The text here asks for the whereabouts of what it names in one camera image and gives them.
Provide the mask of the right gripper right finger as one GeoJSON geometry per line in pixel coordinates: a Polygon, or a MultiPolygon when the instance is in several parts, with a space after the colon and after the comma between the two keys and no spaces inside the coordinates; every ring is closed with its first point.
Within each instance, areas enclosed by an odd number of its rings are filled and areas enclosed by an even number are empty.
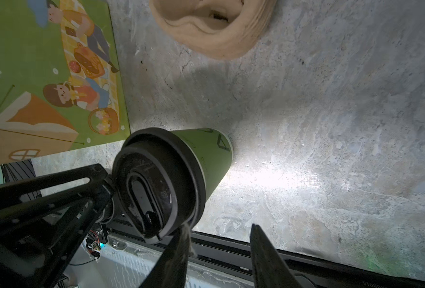
{"type": "Polygon", "coordinates": [[[256,288],[301,288],[263,229],[252,225],[250,254],[256,288]]]}

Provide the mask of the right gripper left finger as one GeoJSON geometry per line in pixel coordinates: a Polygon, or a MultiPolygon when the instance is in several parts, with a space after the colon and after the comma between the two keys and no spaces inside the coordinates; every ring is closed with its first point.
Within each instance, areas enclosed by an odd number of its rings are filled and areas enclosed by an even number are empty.
{"type": "Polygon", "coordinates": [[[194,256],[191,229],[183,224],[175,230],[169,245],[140,288],[184,288],[191,256],[194,256]]]}

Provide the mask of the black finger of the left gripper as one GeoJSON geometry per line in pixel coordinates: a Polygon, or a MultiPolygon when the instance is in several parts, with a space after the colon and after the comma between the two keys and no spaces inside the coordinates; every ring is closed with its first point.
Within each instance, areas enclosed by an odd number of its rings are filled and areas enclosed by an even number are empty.
{"type": "Polygon", "coordinates": [[[115,191],[99,164],[0,185],[0,288],[52,288],[115,191]]]}

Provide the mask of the black cup lid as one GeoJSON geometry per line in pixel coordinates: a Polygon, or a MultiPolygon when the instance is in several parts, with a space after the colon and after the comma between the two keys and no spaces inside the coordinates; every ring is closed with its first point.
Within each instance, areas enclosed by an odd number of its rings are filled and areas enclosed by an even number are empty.
{"type": "Polygon", "coordinates": [[[129,136],[112,170],[123,214],[149,244],[203,215],[205,179],[192,149],[173,132],[146,128],[129,136]]]}

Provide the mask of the green paper coffee cup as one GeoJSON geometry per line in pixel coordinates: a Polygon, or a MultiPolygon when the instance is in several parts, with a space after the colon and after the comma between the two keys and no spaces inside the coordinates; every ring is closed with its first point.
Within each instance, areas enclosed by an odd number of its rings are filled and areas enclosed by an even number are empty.
{"type": "Polygon", "coordinates": [[[234,158],[234,148],[228,136],[212,128],[176,130],[179,137],[195,155],[205,181],[206,199],[209,199],[234,158]]]}

